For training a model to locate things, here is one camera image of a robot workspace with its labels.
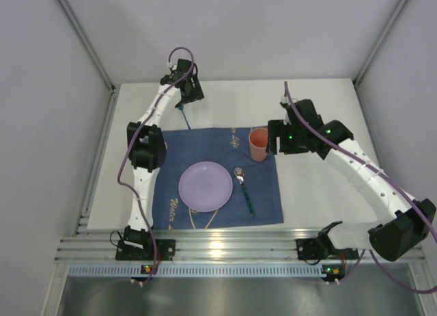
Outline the orange plastic cup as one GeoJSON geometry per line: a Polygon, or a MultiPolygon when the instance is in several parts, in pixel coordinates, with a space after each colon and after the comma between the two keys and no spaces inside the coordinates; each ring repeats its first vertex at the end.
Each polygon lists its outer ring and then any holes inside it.
{"type": "Polygon", "coordinates": [[[268,130],[255,128],[249,134],[249,150],[251,158],[256,162],[262,162],[267,157],[268,130]]]}

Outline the metal spoon teal handle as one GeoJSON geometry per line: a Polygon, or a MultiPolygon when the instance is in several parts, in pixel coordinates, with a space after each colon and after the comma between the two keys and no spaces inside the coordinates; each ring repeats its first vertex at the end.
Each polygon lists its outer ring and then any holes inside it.
{"type": "Polygon", "coordinates": [[[245,202],[246,202],[246,206],[249,209],[249,213],[250,213],[252,218],[255,218],[255,210],[253,209],[253,204],[252,204],[249,192],[247,190],[247,187],[246,187],[246,184],[245,184],[245,181],[244,181],[245,170],[243,168],[241,168],[241,167],[236,167],[234,169],[234,175],[235,175],[236,179],[238,180],[238,182],[239,182],[239,184],[240,184],[240,186],[242,188],[244,199],[245,199],[245,202]]]}

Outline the blue embroidered cloth placemat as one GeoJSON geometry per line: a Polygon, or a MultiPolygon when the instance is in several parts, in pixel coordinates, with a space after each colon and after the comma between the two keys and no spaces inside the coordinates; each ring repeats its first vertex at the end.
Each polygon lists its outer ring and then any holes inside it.
{"type": "Polygon", "coordinates": [[[204,128],[171,130],[164,133],[167,159],[160,169],[154,189],[153,227],[156,230],[216,229],[283,223],[277,166],[274,156],[262,162],[251,158],[250,128],[204,128]],[[225,167],[233,180],[229,201],[215,212],[196,212],[180,198],[178,184],[191,165],[210,161],[225,167]],[[246,206],[234,169],[245,170],[244,181],[255,218],[246,206]]]}

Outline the purple plastic plate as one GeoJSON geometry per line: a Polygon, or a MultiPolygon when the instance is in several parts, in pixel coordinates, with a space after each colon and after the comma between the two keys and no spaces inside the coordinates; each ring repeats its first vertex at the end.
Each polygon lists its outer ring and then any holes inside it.
{"type": "Polygon", "coordinates": [[[196,212],[215,212],[222,208],[233,192],[229,171],[216,162],[191,165],[180,177],[178,192],[183,203],[196,212]]]}

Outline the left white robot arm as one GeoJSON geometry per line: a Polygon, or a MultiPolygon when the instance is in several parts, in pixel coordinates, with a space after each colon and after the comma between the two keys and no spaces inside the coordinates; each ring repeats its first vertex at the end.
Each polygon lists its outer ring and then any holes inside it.
{"type": "Polygon", "coordinates": [[[161,126],[173,109],[203,98],[195,62],[179,59],[161,78],[156,97],[144,115],[128,124],[128,148],[117,175],[118,184],[132,191],[128,230],[147,233],[153,226],[154,184],[167,156],[161,126]]]}

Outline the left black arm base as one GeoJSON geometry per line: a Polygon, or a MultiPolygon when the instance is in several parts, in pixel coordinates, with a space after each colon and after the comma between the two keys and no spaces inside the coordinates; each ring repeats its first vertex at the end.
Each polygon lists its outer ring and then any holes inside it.
{"type": "MultiPolygon", "coordinates": [[[[173,259],[176,251],[176,241],[170,239],[158,239],[156,241],[158,254],[156,259],[161,261],[170,261],[173,259]]],[[[154,246],[151,240],[145,243],[145,246],[120,240],[117,243],[115,259],[118,261],[153,261],[154,246]]]]}

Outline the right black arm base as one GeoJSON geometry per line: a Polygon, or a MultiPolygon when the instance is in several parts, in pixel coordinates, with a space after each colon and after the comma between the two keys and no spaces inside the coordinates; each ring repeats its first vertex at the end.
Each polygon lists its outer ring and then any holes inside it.
{"type": "Polygon", "coordinates": [[[316,238],[296,239],[296,250],[298,260],[301,261],[322,261],[328,259],[342,259],[346,261],[358,259],[358,251],[346,248],[337,250],[321,243],[316,238]]]}

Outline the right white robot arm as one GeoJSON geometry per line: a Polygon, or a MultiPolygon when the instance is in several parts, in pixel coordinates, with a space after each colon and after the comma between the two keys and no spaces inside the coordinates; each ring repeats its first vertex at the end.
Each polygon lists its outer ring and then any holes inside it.
{"type": "Polygon", "coordinates": [[[361,149],[352,132],[338,120],[325,124],[309,99],[280,102],[285,119],[268,122],[269,154],[316,153],[344,176],[376,215],[373,222],[332,222],[318,233],[319,247],[333,250],[372,250],[397,261],[430,233],[436,206],[417,200],[396,186],[361,149]]]}

